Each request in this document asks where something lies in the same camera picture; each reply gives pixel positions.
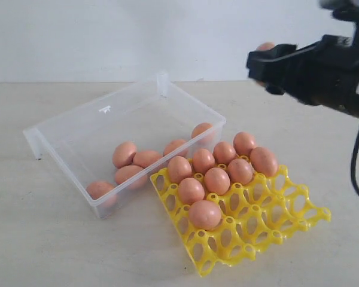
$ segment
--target yellow egg tray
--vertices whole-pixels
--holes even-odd
[[[226,170],[224,164],[218,167]],[[203,183],[202,174],[193,177]],[[233,266],[244,258],[255,260],[256,253],[272,243],[280,245],[296,231],[308,231],[320,219],[331,221],[331,212],[312,204],[307,186],[292,182],[284,165],[271,178],[255,173],[248,185],[231,184],[223,196],[206,193],[206,199],[223,211],[220,224],[212,231],[195,228],[188,220],[190,206],[179,200],[178,184],[170,182],[167,168],[150,179],[201,277],[209,274],[216,262]]]

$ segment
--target transparent container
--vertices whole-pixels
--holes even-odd
[[[203,122],[213,127],[191,139],[194,127]],[[181,151],[187,149],[187,157],[191,157],[195,149],[211,150],[220,140],[225,123],[222,115],[170,83],[167,73],[160,72],[30,127],[24,135],[36,159],[48,152],[96,216],[106,218],[147,188],[131,190],[131,184],[165,167]],[[116,146],[132,141],[139,151],[162,153],[170,141],[179,138],[187,142],[124,183],[115,184],[117,169],[112,154]],[[115,188],[93,200],[86,191],[93,181],[108,181]]]

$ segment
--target black cable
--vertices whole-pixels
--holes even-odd
[[[358,134],[355,140],[354,150],[352,151],[352,157],[351,157],[351,183],[352,186],[355,189],[355,192],[359,196],[359,186],[356,178],[356,166],[357,166],[357,158],[358,158],[358,152],[359,152],[359,130]]]

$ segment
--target white table surface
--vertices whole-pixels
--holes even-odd
[[[178,85],[226,116],[224,140],[246,130],[272,149],[331,222],[200,278],[154,191],[97,219],[22,134],[125,84],[0,84],[0,287],[359,286],[359,199],[349,178],[359,121],[251,82]]]

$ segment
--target egg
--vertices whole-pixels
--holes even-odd
[[[184,157],[175,156],[169,161],[168,176],[173,184],[179,184],[185,178],[191,178],[193,171],[191,164]]]
[[[121,167],[131,164],[136,152],[137,146],[133,142],[128,141],[121,143],[113,152],[113,165],[120,169]]]
[[[257,47],[257,51],[267,51],[267,50],[271,50],[273,47],[275,47],[275,44],[272,42],[265,42],[262,45],[259,45]],[[255,81],[258,85],[264,87],[265,84],[263,82],[259,82],[259,81]]]
[[[211,123],[202,123],[199,124],[198,126],[196,126],[192,133],[191,133],[191,138],[195,138],[196,136],[200,135],[201,133],[207,131],[208,129],[210,129],[211,127],[213,127],[213,125]],[[205,136],[203,139],[199,140],[200,144],[208,144],[210,142],[212,142],[212,140],[214,139],[214,132],[208,134],[207,136]]]
[[[258,173],[262,173],[265,176],[274,176],[278,171],[278,161],[275,154],[261,146],[251,151],[250,162]]]
[[[162,155],[158,151],[138,151],[133,158],[133,164],[145,169],[161,158]]]
[[[239,182],[246,185],[252,181],[252,167],[242,158],[232,160],[227,166],[227,173],[232,182]]]
[[[214,202],[200,200],[194,202],[190,206],[188,218],[194,227],[204,230],[212,230],[220,223],[222,211]]]
[[[203,200],[205,190],[197,179],[185,178],[179,183],[178,197],[183,204],[192,205],[196,201]]]
[[[223,196],[230,188],[230,178],[228,174],[219,167],[209,169],[203,181],[210,193],[216,193],[219,196]]]
[[[238,155],[249,157],[252,149],[257,147],[257,142],[253,135],[239,132],[234,137],[233,146]]]
[[[143,171],[144,169],[141,166],[124,166],[121,169],[118,169],[114,174],[114,181],[117,184],[122,184],[123,182],[127,181],[132,176],[136,175],[137,173]],[[135,182],[130,184],[127,189],[128,190],[136,190],[138,188],[143,187],[148,181],[148,176],[143,175]]]
[[[192,163],[194,171],[204,175],[209,169],[215,166],[215,159],[209,150],[200,148],[194,152]]]
[[[214,147],[214,158],[218,164],[224,163],[228,165],[237,157],[234,147],[228,142],[219,142]]]
[[[163,150],[163,156],[166,156],[167,154],[171,153],[175,149],[179,148],[181,145],[186,144],[185,139],[175,139],[174,141],[171,141],[168,143],[168,145]],[[187,154],[187,149],[181,151],[178,156],[185,157]]]
[[[86,191],[88,192],[88,194],[92,199],[96,200],[104,196],[108,192],[112,191],[114,188],[115,186],[110,182],[93,181],[87,186]],[[117,201],[117,195],[114,194],[113,196],[111,196],[105,201],[104,207],[114,206],[116,201]]]

